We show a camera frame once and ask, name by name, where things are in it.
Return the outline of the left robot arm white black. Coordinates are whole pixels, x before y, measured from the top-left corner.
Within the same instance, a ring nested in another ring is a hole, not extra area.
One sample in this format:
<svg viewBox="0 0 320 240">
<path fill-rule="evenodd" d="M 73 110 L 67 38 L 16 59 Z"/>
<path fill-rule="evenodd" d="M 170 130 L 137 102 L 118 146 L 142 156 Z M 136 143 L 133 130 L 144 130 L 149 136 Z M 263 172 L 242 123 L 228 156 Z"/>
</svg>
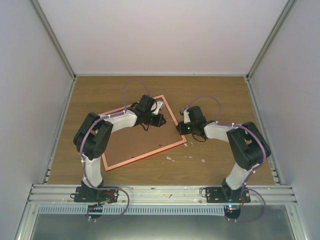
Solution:
<svg viewBox="0 0 320 240">
<path fill-rule="evenodd" d="M 163 126 L 166 120 L 160 111 L 165 106 L 164 101 L 144 94 L 139 102 L 125 106 L 122 111 L 105 115 L 91 112 L 86 116 L 74 136 L 73 144 L 81 157 L 82 182 L 88 187 L 85 195 L 90 201 L 98 202 L 103 197 L 101 157 L 111 134 L 135 126 L 142 126 L 146 132 L 150 126 Z"/>
</svg>

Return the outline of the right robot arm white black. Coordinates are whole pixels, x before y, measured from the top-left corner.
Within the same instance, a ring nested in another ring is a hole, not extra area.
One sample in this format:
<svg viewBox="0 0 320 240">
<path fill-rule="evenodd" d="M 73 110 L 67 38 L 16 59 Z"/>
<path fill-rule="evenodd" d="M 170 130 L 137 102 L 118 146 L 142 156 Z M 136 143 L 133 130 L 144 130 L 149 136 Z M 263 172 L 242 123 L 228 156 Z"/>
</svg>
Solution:
<svg viewBox="0 0 320 240">
<path fill-rule="evenodd" d="M 220 140 L 229 143 L 235 164 L 222 181 L 221 196 L 228 203 L 234 202 L 240 195 L 239 190 L 271 155 L 267 141 L 251 121 L 243 124 L 207 121 L 199 106 L 184 108 L 180 114 L 183 121 L 176 127 L 180 135 L 192 135 L 199 142 Z"/>
</svg>

